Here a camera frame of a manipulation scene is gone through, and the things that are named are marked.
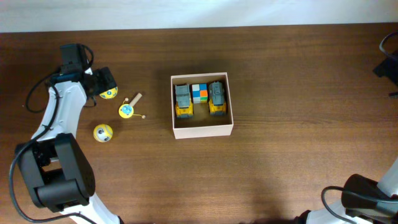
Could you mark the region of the yellow ball with blue letters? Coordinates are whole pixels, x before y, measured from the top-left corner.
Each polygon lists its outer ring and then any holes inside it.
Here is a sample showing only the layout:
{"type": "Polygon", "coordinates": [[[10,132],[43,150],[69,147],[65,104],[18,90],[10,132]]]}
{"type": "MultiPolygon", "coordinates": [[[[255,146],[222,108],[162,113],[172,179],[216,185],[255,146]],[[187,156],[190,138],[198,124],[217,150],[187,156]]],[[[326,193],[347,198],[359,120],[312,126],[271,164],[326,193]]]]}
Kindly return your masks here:
{"type": "Polygon", "coordinates": [[[103,99],[112,99],[114,98],[116,95],[118,94],[118,88],[114,87],[112,89],[109,89],[107,91],[104,91],[102,93],[99,94],[99,96],[103,99]]]}

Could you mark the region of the yellow wooden rattle drum toy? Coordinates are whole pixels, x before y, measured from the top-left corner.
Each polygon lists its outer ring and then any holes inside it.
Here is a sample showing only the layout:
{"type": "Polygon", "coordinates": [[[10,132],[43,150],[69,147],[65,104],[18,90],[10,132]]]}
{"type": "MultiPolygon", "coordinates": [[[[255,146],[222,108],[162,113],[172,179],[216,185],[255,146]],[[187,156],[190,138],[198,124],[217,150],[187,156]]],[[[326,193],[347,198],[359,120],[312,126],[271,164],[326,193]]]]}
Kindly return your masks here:
{"type": "Polygon", "coordinates": [[[137,104],[137,102],[142,98],[141,93],[137,93],[136,96],[130,100],[129,98],[125,97],[122,105],[118,109],[118,113],[120,117],[124,119],[131,118],[132,116],[140,116],[142,119],[146,118],[146,115],[144,114],[135,114],[134,111],[134,106],[137,104]]]}

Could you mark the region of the yellow grey dump truck toy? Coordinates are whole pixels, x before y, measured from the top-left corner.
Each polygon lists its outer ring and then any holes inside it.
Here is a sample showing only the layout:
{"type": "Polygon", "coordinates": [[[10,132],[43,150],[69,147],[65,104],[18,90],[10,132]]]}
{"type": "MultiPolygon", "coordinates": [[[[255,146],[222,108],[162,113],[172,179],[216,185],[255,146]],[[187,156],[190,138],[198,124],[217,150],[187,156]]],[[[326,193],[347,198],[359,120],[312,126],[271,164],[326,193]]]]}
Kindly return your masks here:
{"type": "Polygon", "coordinates": [[[193,116],[193,103],[189,84],[175,86],[175,114],[179,119],[193,116]]]}

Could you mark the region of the two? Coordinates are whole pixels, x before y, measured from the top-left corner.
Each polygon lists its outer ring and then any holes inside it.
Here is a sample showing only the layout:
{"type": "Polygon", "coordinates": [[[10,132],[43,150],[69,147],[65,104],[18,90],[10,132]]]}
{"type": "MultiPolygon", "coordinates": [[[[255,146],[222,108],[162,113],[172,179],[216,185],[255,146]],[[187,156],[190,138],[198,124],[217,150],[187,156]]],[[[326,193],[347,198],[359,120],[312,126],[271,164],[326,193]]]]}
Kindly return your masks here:
{"type": "Polygon", "coordinates": [[[206,103],[208,101],[208,89],[206,83],[192,85],[192,98],[194,104],[206,103]]]}

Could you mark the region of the yellow grey tanker truck toy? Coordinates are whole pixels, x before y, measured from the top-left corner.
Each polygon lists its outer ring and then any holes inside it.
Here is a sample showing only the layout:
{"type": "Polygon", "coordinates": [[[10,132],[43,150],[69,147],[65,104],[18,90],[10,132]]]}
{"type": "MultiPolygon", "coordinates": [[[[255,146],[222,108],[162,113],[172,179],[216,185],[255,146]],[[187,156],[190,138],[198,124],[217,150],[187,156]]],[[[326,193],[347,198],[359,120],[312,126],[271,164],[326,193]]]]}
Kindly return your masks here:
{"type": "Polygon", "coordinates": [[[227,104],[224,95],[224,87],[221,82],[213,82],[209,84],[209,111],[213,116],[226,115],[227,104]]]}

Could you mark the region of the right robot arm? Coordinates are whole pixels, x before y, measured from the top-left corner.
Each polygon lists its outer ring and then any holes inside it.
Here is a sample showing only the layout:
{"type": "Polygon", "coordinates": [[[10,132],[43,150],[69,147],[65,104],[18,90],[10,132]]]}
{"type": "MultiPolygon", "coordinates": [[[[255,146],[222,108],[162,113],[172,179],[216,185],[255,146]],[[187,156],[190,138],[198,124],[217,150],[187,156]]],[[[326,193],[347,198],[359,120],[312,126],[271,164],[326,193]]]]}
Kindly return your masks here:
{"type": "Polygon", "coordinates": [[[325,187],[321,201],[323,209],[307,210],[294,223],[397,224],[397,162],[378,182],[353,174],[343,187],[325,187]]]}

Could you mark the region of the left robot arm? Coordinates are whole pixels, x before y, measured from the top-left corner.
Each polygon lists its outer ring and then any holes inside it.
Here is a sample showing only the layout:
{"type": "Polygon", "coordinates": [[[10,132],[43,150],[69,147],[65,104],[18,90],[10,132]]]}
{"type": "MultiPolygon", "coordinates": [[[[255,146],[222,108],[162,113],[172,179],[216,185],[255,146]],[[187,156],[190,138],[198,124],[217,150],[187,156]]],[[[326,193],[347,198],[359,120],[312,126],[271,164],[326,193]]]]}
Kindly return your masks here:
{"type": "Polygon", "coordinates": [[[71,218],[76,223],[122,223],[95,193],[93,169],[76,141],[80,113],[89,99],[112,99],[118,93],[109,68],[92,70],[94,53],[83,44],[60,48],[62,64],[46,76],[49,102],[31,140],[19,144],[9,170],[9,193],[17,213],[31,223],[71,218]],[[31,218],[19,206],[14,192],[18,168],[38,208],[55,214],[31,218]]]}

